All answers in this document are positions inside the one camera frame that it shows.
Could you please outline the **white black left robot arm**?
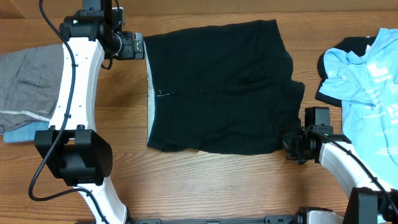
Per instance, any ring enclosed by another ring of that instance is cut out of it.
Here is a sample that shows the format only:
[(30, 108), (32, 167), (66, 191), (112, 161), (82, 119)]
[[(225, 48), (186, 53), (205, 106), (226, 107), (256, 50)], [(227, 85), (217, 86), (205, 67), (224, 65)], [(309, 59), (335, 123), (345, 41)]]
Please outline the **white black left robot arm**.
[(47, 167), (79, 193), (95, 223), (132, 223), (110, 174), (111, 146), (97, 133), (95, 100), (98, 75), (105, 60), (141, 60), (140, 33), (123, 30), (124, 9), (118, 0), (84, 1), (83, 7), (54, 28), (63, 45), (63, 70), (55, 111), (34, 144)]

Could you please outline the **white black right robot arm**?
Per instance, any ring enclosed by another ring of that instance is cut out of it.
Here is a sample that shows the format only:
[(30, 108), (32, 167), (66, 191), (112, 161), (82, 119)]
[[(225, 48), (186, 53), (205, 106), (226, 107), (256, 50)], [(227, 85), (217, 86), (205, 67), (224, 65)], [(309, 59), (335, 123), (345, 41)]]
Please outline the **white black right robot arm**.
[(344, 215), (328, 208), (302, 207), (291, 223), (397, 223), (397, 189), (376, 177), (344, 134), (335, 134), (327, 107), (305, 109), (304, 126), (277, 132), (286, 159), (315, 161), (328, 170), (348, 197)]

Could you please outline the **black shorts with mesh lining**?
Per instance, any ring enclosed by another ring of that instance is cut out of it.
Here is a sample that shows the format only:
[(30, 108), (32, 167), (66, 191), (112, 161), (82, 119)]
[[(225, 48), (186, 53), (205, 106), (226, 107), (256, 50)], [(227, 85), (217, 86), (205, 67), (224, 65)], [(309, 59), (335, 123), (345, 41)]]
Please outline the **black shorts with mesh lining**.
[(277, 22), (252, 21), (146, 37), (154, 120), (147, 144), (163, 152), (269, 154), (300, 126), (305, 86)]

